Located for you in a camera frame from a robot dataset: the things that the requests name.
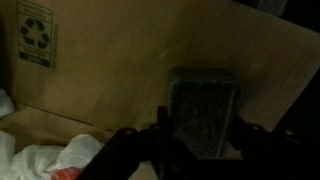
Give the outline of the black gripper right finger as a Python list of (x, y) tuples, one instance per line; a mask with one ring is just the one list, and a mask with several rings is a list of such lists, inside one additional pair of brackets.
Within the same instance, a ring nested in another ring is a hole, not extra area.
[(269, 132), (235, 116), (229, 142), (255, 172), (269, 180), (320, 180), (319, 143), (312, 138)]

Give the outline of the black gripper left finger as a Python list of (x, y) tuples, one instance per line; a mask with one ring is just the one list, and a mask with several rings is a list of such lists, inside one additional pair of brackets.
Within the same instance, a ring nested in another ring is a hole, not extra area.
[(157, 180), (187, 180), (194, 156), (173, 136), (166, 106), (148, 128), (119, 129), (89, 162), (78, 180), (129, 180), (142, 162), (150, 162)]

